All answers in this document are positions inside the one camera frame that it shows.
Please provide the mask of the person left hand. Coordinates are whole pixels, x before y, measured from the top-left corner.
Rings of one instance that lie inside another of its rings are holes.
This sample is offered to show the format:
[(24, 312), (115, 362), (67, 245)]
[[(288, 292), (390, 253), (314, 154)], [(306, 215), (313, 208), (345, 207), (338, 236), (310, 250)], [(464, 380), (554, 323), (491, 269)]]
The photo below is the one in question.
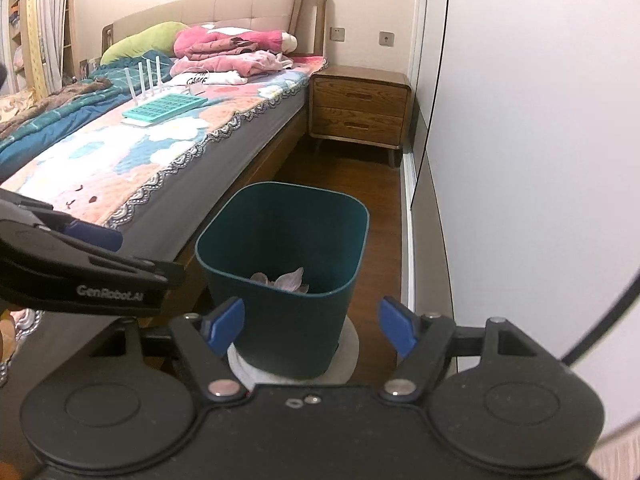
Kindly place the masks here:
[(1, 363), (6, 363), (17, 348), (16, 322), (22, 316), (19, 310), (4, 310), (1, 315)]

